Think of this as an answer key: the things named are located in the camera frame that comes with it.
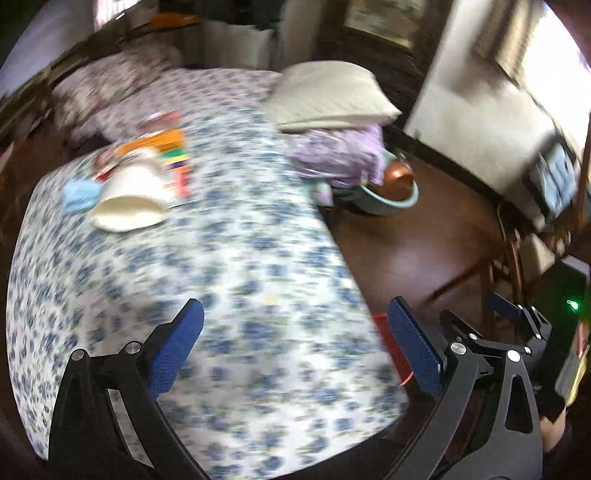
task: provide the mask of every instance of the window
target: window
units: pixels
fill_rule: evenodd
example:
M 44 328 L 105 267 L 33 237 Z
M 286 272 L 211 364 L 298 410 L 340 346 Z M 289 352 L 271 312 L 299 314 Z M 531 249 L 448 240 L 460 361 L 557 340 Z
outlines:
M 138 0 L 96 0 L 95 28 L 98 30 L 109 20 L 123 15 L 123 11 L 134 6 Z
M 521 83 L 581 154 L 591 111 L 591 70 L 573 37 L 547 5 L 522 66 Z

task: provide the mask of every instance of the light blue cloth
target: light blue cloth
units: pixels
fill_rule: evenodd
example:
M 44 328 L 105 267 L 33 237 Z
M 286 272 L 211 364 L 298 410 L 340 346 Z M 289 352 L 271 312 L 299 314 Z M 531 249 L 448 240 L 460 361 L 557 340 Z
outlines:
M 102 183 L 72 180 L 64 186 L 62 207 L 66 213 L 86 212 L 99 201 Z

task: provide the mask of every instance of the white bowl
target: white bowl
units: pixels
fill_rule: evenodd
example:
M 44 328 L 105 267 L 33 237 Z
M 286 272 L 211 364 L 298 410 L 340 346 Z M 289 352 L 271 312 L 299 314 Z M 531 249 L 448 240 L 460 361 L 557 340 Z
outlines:
M 167 207 L 168 195 L 157 170 L 130 164 L 107 180 L 91 217 L 103 230 L 128 232 L 164 221 Z

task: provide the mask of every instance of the floral bedspread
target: floral bedspread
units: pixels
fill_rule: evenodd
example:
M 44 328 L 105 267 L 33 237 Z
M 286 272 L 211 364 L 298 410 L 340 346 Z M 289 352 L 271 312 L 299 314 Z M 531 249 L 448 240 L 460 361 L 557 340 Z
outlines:
M 158 403 L 213 479 L 284 475 L 378 433 L 407 397 L 281 136 L 253 110 L 186 120 L 193 202 L 158 227 L 106 233 L 61 211 L 63 186 L 90 176 L 92 155 L 37 185 L 9 278 L 15 398 L 47 458 L 70 353 L 117 352 L 196 298 L 203 333 Z M 134 456 L 147 462 L 112 399 Z

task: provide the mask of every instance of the blue gripper pad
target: blue gripper pad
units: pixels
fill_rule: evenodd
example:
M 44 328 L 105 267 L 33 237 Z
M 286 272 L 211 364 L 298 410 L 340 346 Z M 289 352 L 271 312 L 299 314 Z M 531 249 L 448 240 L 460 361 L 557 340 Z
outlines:
M 203 330 L 204 320 L 203 306 L 191 299 L 172 322 L 156 327 L 146 340 L 144 345 L 155 348 L 148 359 L 148 389 L 154 400 L 172 388 Z
M 388 327 L 422 391 L 441 397 L 444 363 L 401 297 L 390 302 Z

